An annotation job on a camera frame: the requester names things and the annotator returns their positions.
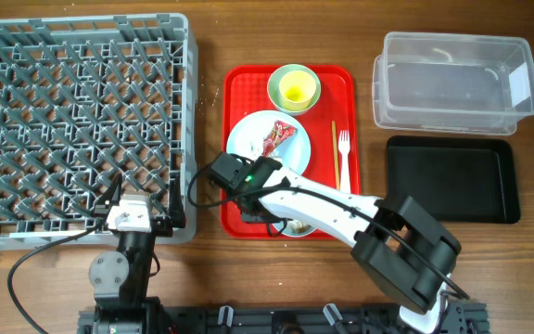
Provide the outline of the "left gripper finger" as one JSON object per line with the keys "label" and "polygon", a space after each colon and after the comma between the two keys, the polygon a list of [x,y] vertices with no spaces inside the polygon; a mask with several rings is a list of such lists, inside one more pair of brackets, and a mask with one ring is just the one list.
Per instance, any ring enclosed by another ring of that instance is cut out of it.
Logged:
{"label": "left gripper finger", "polygon": [[110,209],[121,199],[122,175],[116,175],[107,190],[96,200],[94,217],[107,217]]}
{"label": "left gripper finger", "polygon": [[174,228],[185,228],[186,217],[179,178],[174,179],[170,184],[168,215]]}

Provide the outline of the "light blue bowl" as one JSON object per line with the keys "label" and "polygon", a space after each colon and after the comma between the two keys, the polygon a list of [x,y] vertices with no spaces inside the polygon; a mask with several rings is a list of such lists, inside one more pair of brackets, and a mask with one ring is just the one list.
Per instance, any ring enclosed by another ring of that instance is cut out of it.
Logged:
{"label": "light blue bowl", "polygon": [[283,235],[291,238],[303,238],[316,230],[315,227],[304,224],[298,220],[284,220],[273,223],[272,227],[276,235]]}

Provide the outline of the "red snack wrapper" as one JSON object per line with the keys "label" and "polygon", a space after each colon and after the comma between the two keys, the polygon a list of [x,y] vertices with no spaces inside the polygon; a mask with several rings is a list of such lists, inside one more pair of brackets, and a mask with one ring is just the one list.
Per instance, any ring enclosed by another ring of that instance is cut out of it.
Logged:
{"label": "red snack wrapper", "polygon": [[275,121],[273,128],[262,141],[261,155],[270,156],[284,141],[294,135],[297,128],[283,121]]}

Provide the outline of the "green bowl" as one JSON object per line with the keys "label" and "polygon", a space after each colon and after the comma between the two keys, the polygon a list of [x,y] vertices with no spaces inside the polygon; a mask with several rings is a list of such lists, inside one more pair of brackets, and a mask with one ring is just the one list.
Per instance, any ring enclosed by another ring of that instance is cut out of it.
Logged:
{"label": "green bowl", "polygon": [[[284,109],[281,105],[281,101],[280,101],[281,96],[278,90],[278,86],[279,86],[280,80],[286,73],[290,71],[295,71],[295,70],[309,72],[313,76],[313,78],[316,80],[317,88],[313,96],[313,99],[311,101],[311,104],[306,109],[300,110],[300,111],[289,111],[289,110]],[[309,109],[311,109],[312,107],[316,105],[322,92],[322,86],[321,86],[320,79],[318,78],[316,73],[312,71],[311,69],[309,69],[308,67],[299,65],[299,64],[287,64],[287,65],[284,65],[278,68],[271,74],[268,80],[268,83],[267,83],[267,92],[268,92],[268,97],[270,98],[271,102],[274,104],[274,106],[278,110],[286,114],[292,115],[292,116],[299,116],[299,115],[306,113]]]}

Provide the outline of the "yellow cup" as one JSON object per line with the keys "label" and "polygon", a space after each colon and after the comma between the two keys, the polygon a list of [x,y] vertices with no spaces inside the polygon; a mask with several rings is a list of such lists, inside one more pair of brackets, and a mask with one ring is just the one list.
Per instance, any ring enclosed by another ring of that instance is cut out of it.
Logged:
{"label": "yellow cup", "polygon": [[282,107],[289,111],[306,109],[312,102],[316,88],[316,80],[309,72],[295,70],[286,73],[278,86]]}

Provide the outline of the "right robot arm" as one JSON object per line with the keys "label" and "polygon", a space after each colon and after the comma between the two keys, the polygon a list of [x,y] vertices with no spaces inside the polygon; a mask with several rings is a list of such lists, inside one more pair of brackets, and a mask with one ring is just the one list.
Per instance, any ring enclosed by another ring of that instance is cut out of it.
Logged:
{"label": "right robot arm", "polygon": [[450,278],[460,242],[410,196],[344,193],[271,158],[225,158],[223,189],[242,212],[297,220],[348,245],[354,261],[400,305],[400,320],[417,332],[439,327],[446,289],[467,296]]}

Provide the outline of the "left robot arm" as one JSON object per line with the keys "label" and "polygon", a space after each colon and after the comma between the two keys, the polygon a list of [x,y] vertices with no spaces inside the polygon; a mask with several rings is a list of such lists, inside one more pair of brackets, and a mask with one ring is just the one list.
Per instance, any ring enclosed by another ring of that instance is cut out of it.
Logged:
{"label": "left robot arm", "polygon": [[95,257],[89,268],[95,310],[78,319],[79,333],[176,333],[176,323],[158,297],[149,297],[149,279],[155,274],[156,238],[170,238],[186,224],[180,184],[169,195],[168,214],[154,217],[147,193],[123,194],[122,176],[116,175],[96,201],[94,216],[119,239],[116,250]]}

